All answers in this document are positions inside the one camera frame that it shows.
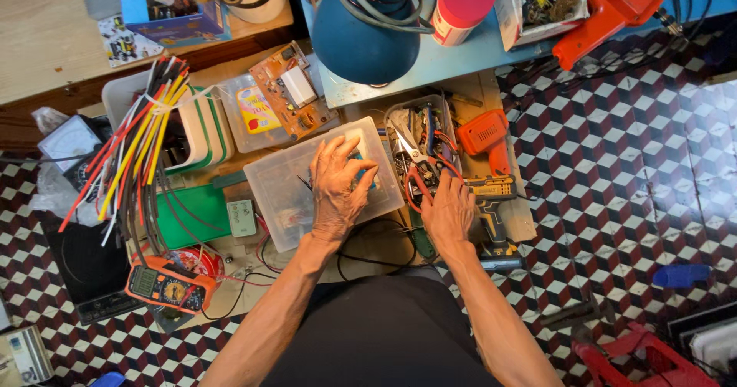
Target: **blue box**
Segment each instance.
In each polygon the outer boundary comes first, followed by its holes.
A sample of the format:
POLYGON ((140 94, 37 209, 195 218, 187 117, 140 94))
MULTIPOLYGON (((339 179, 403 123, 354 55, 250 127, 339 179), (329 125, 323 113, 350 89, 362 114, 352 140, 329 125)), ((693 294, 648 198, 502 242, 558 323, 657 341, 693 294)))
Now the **blue box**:
POLYGON ((228 9, 220 1, 198 5, 199 13, 163 20, 149 20, 147 0, 120 0, 128 30, 162 46, 181 47, 231 40, 228 9))

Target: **black shirt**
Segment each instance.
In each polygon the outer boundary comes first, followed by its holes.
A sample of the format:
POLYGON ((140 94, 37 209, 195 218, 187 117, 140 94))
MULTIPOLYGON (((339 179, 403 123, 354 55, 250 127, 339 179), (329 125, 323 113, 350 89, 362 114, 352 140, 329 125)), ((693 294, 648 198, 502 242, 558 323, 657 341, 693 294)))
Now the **black shirt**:
POLYGON ((372 276, 319 284, 263 386, 501 385, 440 282, 372 276))

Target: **black cooktop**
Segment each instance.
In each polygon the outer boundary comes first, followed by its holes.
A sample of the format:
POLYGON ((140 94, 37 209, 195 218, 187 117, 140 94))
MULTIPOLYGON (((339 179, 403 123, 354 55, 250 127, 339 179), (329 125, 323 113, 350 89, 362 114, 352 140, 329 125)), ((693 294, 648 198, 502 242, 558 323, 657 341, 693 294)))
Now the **black cooktop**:
POLYGON ((62 233, 60 224, 58 217, 47 216, 41 227, 82 325, 145 305, 123 291, 131 266, 118 231, 103 247, 107 222, 94 227, 70 222, 62 233))

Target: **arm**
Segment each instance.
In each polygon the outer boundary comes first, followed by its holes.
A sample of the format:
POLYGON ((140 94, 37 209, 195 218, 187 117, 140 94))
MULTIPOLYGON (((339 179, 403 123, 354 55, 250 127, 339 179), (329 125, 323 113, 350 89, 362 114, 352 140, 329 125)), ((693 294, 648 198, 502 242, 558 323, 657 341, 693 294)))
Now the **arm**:
POLYGON ((341 136, 318 147, 309 166, 315 201, 312 232, 302 237, 289 265, 245 317, 200 385, 260 384, 294 337, 327 259, 355 224, 378 171, 371 160, 346 163, 359 138, 344 141, 341 136), (368 171, 351 192, 351 180, 361 169, 368 171))
POLYGON ((444 170, 431 203, 422 201, 422 220, 461 290, 476 344, 486 368, 507 387, 562 386, 553 366, 502 292, 481 267, 468 241, 475 196, 444 170))

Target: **lamp shade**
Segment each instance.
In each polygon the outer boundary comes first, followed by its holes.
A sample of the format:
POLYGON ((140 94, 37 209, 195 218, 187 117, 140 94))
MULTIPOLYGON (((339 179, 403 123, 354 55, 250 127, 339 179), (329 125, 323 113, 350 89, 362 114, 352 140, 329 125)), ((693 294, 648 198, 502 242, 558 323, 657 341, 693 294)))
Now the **lamp shade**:
MULTIPOLYGON (((367 1, 385 15, 396 11, 391 17, 397 20, 414 12, 411 0, 367 1)), ((414 65, 419 34, 364 23, 340 0, 322 0, 312 28, 312 46, 323 65, 336 75, 361 84, 384 84, 399 79, 414 65)))

